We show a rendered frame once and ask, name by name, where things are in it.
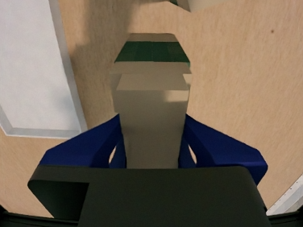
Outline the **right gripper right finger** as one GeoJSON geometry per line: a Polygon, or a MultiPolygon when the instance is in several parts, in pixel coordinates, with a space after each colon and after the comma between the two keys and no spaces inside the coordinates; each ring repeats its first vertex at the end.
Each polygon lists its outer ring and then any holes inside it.
{"type": "Polygon", "coordinates": [[[178,168],[245,167],[251,173],[256,187],[268,171],[268,165],[259,150],[188,114],[185,115],[178,163],[178,168]],[[196,162],[189,148],[195,154],[196,162]]]}

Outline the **tan box with dark green band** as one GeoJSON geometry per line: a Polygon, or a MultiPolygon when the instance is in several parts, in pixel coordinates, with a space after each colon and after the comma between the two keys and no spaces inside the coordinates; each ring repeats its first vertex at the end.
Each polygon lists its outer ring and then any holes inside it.
{"type": "Polygon", "coordinates": [[[212,6],[228,0],[167,0],[167,1],[189,12],[194,12],[196,10],[200,10],[208,6],[212,6]]]}
{"type": "Polygon", "coordinates": [[[110,70],[127,168],[178,168],[191,62],[174,34],[130,34],[110,70]]]}

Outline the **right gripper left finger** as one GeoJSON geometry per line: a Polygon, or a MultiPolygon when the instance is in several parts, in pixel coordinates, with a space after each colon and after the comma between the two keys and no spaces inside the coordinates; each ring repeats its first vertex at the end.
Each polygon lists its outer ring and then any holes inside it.
{"type": "Polygon", "coordinates": [[[41,164],[127,168],[119,114],[99,126],[46,150],[38,166],[41,164]],[[110,161],[114,148],[114,155],[110,161]]]}

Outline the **white shallow rectangular tray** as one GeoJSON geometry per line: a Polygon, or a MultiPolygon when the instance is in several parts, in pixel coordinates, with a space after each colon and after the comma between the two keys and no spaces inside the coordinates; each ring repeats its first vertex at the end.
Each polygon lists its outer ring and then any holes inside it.
{"type": "Polygon", "coordinates": [[[0,0],[0,126],[38,138],[88,130],[59,0],[0,0]]]}

